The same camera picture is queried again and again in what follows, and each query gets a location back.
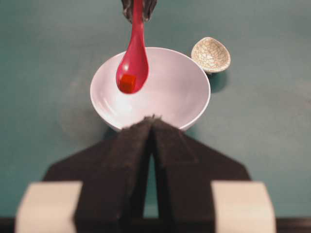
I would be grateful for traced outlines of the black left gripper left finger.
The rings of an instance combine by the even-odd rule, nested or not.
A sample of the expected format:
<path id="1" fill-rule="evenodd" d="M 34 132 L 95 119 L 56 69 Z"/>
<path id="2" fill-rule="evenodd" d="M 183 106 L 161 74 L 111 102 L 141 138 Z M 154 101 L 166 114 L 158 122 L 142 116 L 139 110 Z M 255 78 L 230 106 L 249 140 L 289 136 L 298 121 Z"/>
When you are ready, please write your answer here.
<path id="1" fill-rule="evenodd" d="M 147 167 L 153 118 L 52 164 L 31 183 L 17 210 L 17 233 L 119 232 Z"/>

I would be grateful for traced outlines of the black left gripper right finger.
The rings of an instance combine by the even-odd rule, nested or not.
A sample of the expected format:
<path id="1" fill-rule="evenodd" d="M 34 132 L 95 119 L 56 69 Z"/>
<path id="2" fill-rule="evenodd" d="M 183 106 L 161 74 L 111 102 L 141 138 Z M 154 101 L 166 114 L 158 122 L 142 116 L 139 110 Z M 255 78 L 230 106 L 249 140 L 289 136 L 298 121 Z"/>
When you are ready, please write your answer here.
<path id="1" fill-rule="evenodd" d="M 178 233 L 274 233 L 264 183 L 245 165 L 152 120 L 159 215 Z"/>

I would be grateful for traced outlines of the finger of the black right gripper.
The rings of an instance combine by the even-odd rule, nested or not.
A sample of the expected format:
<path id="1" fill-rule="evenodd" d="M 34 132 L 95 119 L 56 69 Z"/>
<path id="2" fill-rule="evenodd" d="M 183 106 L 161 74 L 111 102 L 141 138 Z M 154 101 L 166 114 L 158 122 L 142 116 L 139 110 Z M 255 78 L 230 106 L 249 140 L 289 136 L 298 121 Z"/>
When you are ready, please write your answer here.
<path id="1" fill-rule="evenodd" d="M 143 0 L 142 19 L 144 22 L 148 22 L 151 15 L 157 5 L 157 0 Z"/>
<path id="2" fill-rule="evenodd" d="M 133 22 L 133 0 L 121 0 L 122 2 L 122 13 L 128 22 L 132 24 Z"/>

